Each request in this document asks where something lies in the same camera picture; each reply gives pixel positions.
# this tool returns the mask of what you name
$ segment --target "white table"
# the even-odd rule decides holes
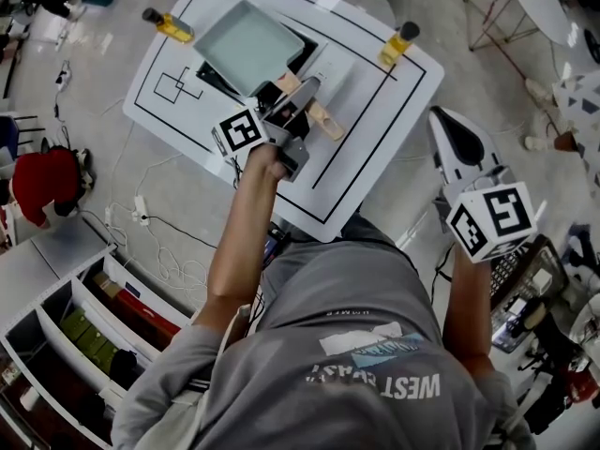
[[[559,0],[518,0],[533,23],[553,42],[565,46],[571,25]]]
[[[179,0],[172,13],[199,35],[237,0]],[[355,58],[348,80],[327,108],[347,129],[333,142],[314,127],[305,140],[310,160],[293,184],[282,182],[275,212],[327,242],[339,233],[428,106],[443,68],[412,46],[391,71],[377,55],[393,30],[340,0],[249,0],[315,39],[338,45]],[[210,130],[232,114],[235,102],[189,84],[196,59],[191,45],[157,36],[129,89],[125,113],[228,183],[225,162]]]

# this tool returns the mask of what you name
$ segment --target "metal stand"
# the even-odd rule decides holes
[[[493,18],[491,18],[491,16],[494,13],[494,7],[496,6],[496,3],[499,0],[494,0],[492,2],[492,4],[490,5],[490,7],[487,9],[487,11],[484,11],[479,6],[477,6],[477,4],[473,0],[462,0],[462,1],[465,3],[465,12],[466,12],[466,16],[467,16],[467,42],[469,44],[469,50],[471,50],[471,52],[474,52],[475,50],[483,49],[486,47],[492,47],[492,46],[497,45],[497,43],[494,43],[493,41],[490,41],[488,43],[479,44],[479,42],[484,37],[489,37],[488,32],[492,26],[495,27],[500,32],[500,34],[501,34],[500,42],[502,45],[506,45],[513,41],[517,41],[521,38],[525,38],[525,37],[528,37],[530,35],[533,35],[533,34],[539,32],[539,28],[537,28],[537,27],[532,28],[530,30],[524,30],[522,32],[518,32],[518,29],[521,27],[523,22],[525,22],[525,19],[528,18],[527,13],[524,10],[523,10],[523,16],[519,19],[517,26],[515,27],[515,29],[512,32],[510,32],[510,34],[506,34],[501,29],[501,27],[498,24],[496,24],[496,22],[498,21],[500,16],[504,13],[506,8],[510,5],[510,3],[513,0],[507,0],[506,3],[504,3],[502,8],[500,9],[500,11]],[[469,25],[469,8],[473,8],[477,13],[479,13],[484,18],[481,34],[475,40],[472,40],[471,26]]]

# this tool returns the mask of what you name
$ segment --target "white shelf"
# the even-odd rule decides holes
[[[56,326],[42,307],[36,307],[41,329],[50,346],[58,353],[75,372],[82,377],[95,392],[109,384],[111,379],[87,358]]]
[[[104,273],[119,286],[127,290],[127,284],[133,287],[139,294],[139,300],[158,315],[167,319],[169,322],[184,328],[190,325],[190,318],[186,317],[179,310],[175,309],[162,298],[152,292],[148,287],[141,283],[137,278],[121,265],[112,255],[107,255],[104,259]]]
[[[4,408],[3,404],[0,404],[0,416],[4,418],[4,421],[7,422],[7,425],[12,428],[12,431],[17,434],[27,448],[37,448],[33,446],[34,443],[32,440],[23,431],[21,425],[13,420],[12,416],[10,416],[10,413],[7,412],[7,409]]]
[[[12,348],[12,346],[11,346],[10,342],[8,341],[6,335],[2,335],[0,337],[0,340],[2,341],[2,344],[4,345],[4,347],[7,350],[8,354],[10,355],[10,358],[12,358],[12,361],[15,364],[17,364],[17,367],[19,367],[19,370],[22,372],[22,374],[25,376],[25,378],[32,384],[32,386],[37,390],[37,392],[41,395],[41,397],[44,400],[46,400],[46,402],[59,415],[61,415],[72,426],[74,426],[77,430],[79,430],[83,436],[85,436],[86,438],[88,438],[90,441],[92,441],[93,443],[95,443],[100,448],[103,448],[105,450],[110,450],[112,448],[108,443],[106,443],[102,439],[100,439],[99,436],[97,436],[95,433],[93,433],[87,427],[84,427],[83,425],[80,425],[80,423],[77,421],[77,419],[73,415],[71,415],[69,412],[67,412],[67,410],[65,410],[65,408],[60,403],[58,403],[58,401],[56,401],[56,398],[54,398],[43,387],[43,385],[38,381],[38,379],[34,376],[34,374],[31,373],[31,371],[29,370],[29,368],[27,368],[27,365],[23,362],[23,360],[21,359],[21,357]]]
[[[73,303],[85,311],[85,317],[104,337],[123,350],[136,353],[138,363],[148,368],[160,351],[115,317],[78,279],[71,280]]]

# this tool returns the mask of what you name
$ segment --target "floor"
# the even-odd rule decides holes
[[[132,126],[121,111],[129,83],[156,33],[152,25],[142,21],[142,12],[150,6],[167,11],[175,1],[115,0],[109,8],[90,7],[70,29],[59,52],[53,40],[63,24],[41,10],[13,80],[11,107],[39,115],[51,136],[58,135],[59,126],[53,119],[54,80],[67,59],[73,79],[58,97],[60,114],[67,122],[73,146],[91,150],[97,175],[96,188],[85,208],[102,220],[109,202],[132,208],[135,189],[145,176],[142,193],[151,214],[216,244],[233,188],[186,157],[175,157],[146,174],[149,166],[177,153],[144,128]],[[375,8],[370,11],[382,20],[389,18],[377,0],[353,3]],[[411,15],[422,29],[418,45],[446,71],[434,103],[467,115],[493,135],[504,161],[517,178],[527,182],[534,207],[547,203],[539,222],[541,231],[562,248],[574,221],[585,218],[594,224],[599,216],[593,211],[579,157],[556,152],[532,154],[521,147],[523,135],[544,133],[535,116],[536,108],[519,75],[497,50],[469,51],[462,0],[412,0]],[[507,11],[506,22],[499,23],[508,28],[519,17],[515,4]],[[557,73],[590,69],[585,57],[574,58],[572,52],[567,54],[559,48],[554,67],[548,40],[540,34],[512,43],[507,52],[528,76],[545,84],[555,82]],[[425,124],[424,116],[368,194],[362,212],[411,255],[429,289],[434,265],[451,238],[442,234],[430,204],[441,179],[430,157]],[[156,236],[153,238],[131,221],[123,207],[113,207],[113,224],[123,229],[123,234],[116,235],[120,241],[127,233],[126,258],[132,258],[129,265],[191,314],[205,295],[202,283],[213,250],[155,220],[150,227]],[[441,321],[447,298],[447,284],[438,282],[434,307]],[[493,358],[499,368],[510,369],[519,355],[519,351],[509,356],[494,352]],[[525,378],[516,372],[510,376],[515,385]],[[580,448],[585,448],[584,436],[598,421],[600,414],[591,407],[577,405],[540,438],[539,447],[559,448],[557,436],[580,434]]]

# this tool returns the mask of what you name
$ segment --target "gray t-shirt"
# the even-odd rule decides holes
[[[133,448],[219,343],[208,328],[182,330],[127,392],[114,447]],[[219,357],[191,448],[480,449],[515,408],[502,374],[475,382],[443,348],[404,257],[332,245]],[[534,448],[526,426],[516,434],[519,448]]]

